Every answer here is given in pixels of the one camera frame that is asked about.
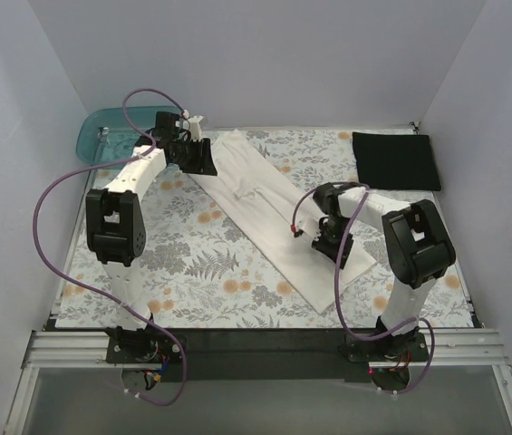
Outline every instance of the robotic arm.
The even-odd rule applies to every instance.
[[[327,217],[319,223],[314,249],[336,260],[343,231],[364,192],[365,187],[356,183],[340,187],[327,183],[315,191],[314,202]],[[395,275],[389,303],[376,324],[377,331],[383,333],[406,319],[419,317],[430,289],[455,263],[455,249],[435,205],[426,199],[411,204],[371,194],[358,218],[384,233]],[[353,246],[352,235],[346,237],[341,267]],[[393,333],[388,345],[406,342],[417,329],[417,322],[404,326]]]
[[[203,117],[183,120],[179,115],[157,112],[155,128],[148,132],[157,140],[157,148],[141,159],[125,165],[102,189],[92,188],[86,195],[86,236],[91,251],[102,262],[111,280],[111,292],[144,317],[150,309],[141,297],[140,256],[146,243],[140,202],[153,180],[168,164],[179,165],[184,173],[217,175],[211,159],[209,139],[201,138],[199,123]],[[188,122],[188,130],[181,124]],[[141,136],[133,157],[150,148],[150,140]],[[122,308],[118,326],[136,330],[144,323]]]

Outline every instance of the black pad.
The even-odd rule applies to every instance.
[[[441,189],[427,135],[354,132],[353,151],[359,181],[373,189]]]

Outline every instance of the white cloth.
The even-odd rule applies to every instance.
[[[312,249],[312,239],[294,238],[290,229],[296,202],[304,193],[266,161],[238,131],[223,133],[212,146],[217,177],[191,177],[251,239],[284,278],[321,313],[334,302],[334,262]],[[298,221],[323,216],[311,199],[298,210]],[[374,264],[353,245],[341,273],[341,289]]]

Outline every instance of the wall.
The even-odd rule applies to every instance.
[[[420,120],[484,3],[30,0],[89,112],[154,86],[212,126]]]
[[[56,286],[34,253],[31,213],[47,183],[79,165],[73,147],[85,116],[30,5],[0,1],[0,433],[28,337]],[[44,245],[59,265],[82,188],[67,181],[42,214]]]
[[[512,1],[488,0],[423,128],[473,301],[512,361]]]

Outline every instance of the leaf pattern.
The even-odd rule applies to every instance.
[[[407,134],[407,130],[369,132]],[[301,190],[325,181],[348,179],[356,164],[349,140],[338,130],[251,130],[249,142]],[[218,131],[207,131],[215,140]],[[138,135],[111,130],[101,138],[105,160],[130,155]],[[104,187],[118,169],[99,171],[93,186]],[[430,193],[379,191],[400,200],[433,199]],[[141,257],[142,297],[153,301],[154,318],[166,327],[334,328],[333,308],[318,314],[297,292],[277,293],[284,278],[218,204],[176,166],[168,166],[148,189],[141,208],[147,247]],[[344,289],[344,316],[350,326],[372,327],[381,313],[374,299],[388,298],[393,276],[382,234],[362,223],[353,227],[354,243],[376,260],[366,274]],[[72,251],[71,276],[109,289],[109,278],[86,245],[84,225]],[[436,326],[471,326],[459,271],[450,267],[430,292],[423,315]],[[117,306],[88,291],[71,287],[63,293],[58,327],[114,326]]]

